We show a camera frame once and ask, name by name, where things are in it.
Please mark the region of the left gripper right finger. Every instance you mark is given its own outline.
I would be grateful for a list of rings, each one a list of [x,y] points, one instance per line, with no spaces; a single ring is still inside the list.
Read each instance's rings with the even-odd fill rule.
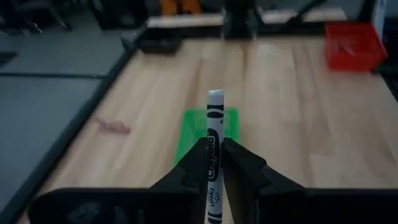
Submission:
[[[307,221],[305,188],[231,138],[223,141],[223,166],[235,223]]]

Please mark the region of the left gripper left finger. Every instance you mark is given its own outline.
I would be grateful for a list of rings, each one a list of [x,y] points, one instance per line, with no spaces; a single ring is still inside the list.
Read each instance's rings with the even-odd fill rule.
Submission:
[[[150,189],[160,196],[150,209],[150,222],[203,223],[208,187],[208,141],[200,138],[172,170]]]

